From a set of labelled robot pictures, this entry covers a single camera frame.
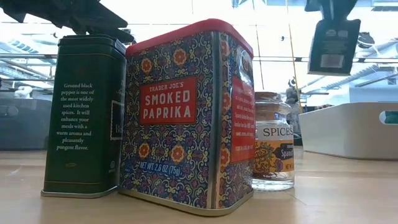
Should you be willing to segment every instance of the spice jar label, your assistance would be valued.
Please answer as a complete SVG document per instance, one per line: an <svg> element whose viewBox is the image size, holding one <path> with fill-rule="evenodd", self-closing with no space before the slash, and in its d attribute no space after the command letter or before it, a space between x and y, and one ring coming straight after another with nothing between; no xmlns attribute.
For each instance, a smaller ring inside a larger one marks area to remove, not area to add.
<svg viewBox="0 0 398 224"><path fill-rule="evenodd" d="M293 170L292 127L287 124L258 126L254 172L288 172Z"/></svg>

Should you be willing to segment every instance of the red label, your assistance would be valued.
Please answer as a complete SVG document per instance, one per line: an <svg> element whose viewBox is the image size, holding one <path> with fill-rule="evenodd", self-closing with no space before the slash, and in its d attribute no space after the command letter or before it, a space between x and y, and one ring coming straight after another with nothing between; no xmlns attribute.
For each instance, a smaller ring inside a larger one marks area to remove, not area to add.
<svg viewBox="0 0 398 224"><path fill-rule="evenodd" d="M196 121L197 78L140 86L141 124L188 124Z"/></svg>
<svg viewBox="0 0 398 224"><path fill-rule="evenodd" d="M254 158L256 151L256 120L254 90L233 77L232 87L232 150L231 163Z"/></svg>

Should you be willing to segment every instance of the red tin lid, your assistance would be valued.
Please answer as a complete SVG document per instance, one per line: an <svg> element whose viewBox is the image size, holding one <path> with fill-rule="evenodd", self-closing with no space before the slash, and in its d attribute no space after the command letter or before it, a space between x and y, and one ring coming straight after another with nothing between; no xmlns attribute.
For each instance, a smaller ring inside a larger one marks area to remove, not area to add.
<svg viewBox="0 0 398 224"><path fill-rule="evenodd" d="M168 43L173 40L180 39L203 31L220 31L232 35L241 44L241 46L248 52L251 58L253 58L253 49L245 41L245 39L241 36L241 34L239 34L239 32L237 32L236 29L231 24L219 19L207 19L204 21L196 22L186 27L168 32L163 35L159 35L152 39L139 42L138 44L133 44L132 46L127 48L126 56L130 57L150 47Z"/></svg>

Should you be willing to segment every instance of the hanging tag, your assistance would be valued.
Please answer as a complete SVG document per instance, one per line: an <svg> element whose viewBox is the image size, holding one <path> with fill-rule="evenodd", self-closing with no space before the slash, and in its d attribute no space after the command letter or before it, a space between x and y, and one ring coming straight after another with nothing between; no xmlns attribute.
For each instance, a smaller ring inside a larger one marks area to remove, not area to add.
<svg viewBox="0 0 398 224"><path fill-rule="evenodd" d="M306 12L316 12L321 10L321 4L318 0L307 0L304 10Z"/></svg>
<svg viewBox="0 0 398 224"><path fill-rule="evenodd" d="M312 40L308 74L349 76L361 21L321 20Z"/></svg>

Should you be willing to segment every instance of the trader joe's smoked paprika tin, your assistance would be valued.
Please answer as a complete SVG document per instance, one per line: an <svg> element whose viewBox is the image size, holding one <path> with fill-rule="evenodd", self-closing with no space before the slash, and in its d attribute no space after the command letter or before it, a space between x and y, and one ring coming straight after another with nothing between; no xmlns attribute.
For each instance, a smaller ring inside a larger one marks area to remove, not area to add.
<svg viewBox="0 0 398 224"><path fill-rule="evenodd" d="M208 19L127 50L120 192L204 216L252 194L252 48Z"/></svg>

